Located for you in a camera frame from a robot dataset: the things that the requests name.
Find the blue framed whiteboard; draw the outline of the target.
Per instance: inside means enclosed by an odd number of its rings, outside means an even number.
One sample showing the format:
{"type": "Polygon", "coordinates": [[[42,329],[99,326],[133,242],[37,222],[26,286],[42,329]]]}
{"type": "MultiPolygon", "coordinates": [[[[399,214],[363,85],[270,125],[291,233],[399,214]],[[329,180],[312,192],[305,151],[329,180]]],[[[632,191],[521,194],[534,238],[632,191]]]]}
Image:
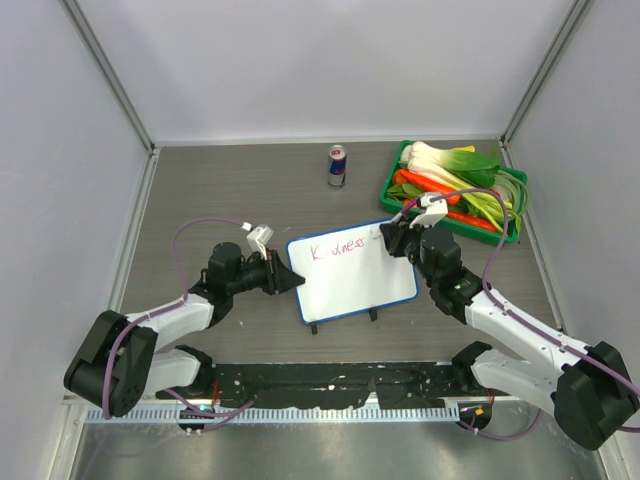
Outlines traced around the blue framed whiteboard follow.
{"type": "Polygon", "coordinates": [[[286,245],[300,318],[311,326],[415,299],[418,279],[404,258],[391,257],[384,219],[298,237],[286,245]]]}

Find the pink capped marker pen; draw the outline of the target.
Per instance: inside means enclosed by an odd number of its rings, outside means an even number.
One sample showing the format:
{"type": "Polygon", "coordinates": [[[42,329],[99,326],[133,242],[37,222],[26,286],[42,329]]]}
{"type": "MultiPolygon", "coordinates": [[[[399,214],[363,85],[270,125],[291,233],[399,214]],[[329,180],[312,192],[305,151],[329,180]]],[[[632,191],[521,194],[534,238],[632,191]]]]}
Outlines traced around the pink capped marker pen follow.
{"type": "Polygon", "coordinates": [[[405,202],[401,210],[390,220],[391,224],[411,225],[415,217],[420,213],[418,199],[409,199],[405,202]]]}

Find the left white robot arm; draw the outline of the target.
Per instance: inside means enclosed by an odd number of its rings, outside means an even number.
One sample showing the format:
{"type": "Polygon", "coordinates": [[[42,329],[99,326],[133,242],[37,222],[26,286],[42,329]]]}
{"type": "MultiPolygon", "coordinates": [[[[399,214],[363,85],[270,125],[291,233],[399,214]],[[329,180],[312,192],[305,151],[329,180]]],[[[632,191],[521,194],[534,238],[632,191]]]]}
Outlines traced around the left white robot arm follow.
{"type": "Polygon", "coordinates": [[[126,415],[145,395],[203,398],[216,382],[214,361],[179,339],[218,324],[240,293],[260,289],[278,295],[304,282],[275,250],[244,257],[239,245],[219,243],[186,297],[142,313],[102,312],[71,360],[63,385],[107,418],[126,415]]]}

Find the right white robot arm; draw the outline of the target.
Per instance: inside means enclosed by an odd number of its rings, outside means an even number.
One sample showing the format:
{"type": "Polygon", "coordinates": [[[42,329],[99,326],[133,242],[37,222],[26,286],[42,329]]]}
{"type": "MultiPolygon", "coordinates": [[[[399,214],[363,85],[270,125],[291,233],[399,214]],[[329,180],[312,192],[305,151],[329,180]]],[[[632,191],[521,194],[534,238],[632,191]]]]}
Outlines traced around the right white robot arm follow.
{"type": "Polygon", "coordinates": [[[407,258],[425,280],[436,307],[517,353],[510,358],[476,342],[453,360],[451,380],[465,395],[498,390],[551,415],[561,430],[588,450],[624,431],[639,410],[620,352],[606,342],[590,346],[517,308],[463,265],[460,246],[444,227],[380,227],[387,253],[407,258]]]}

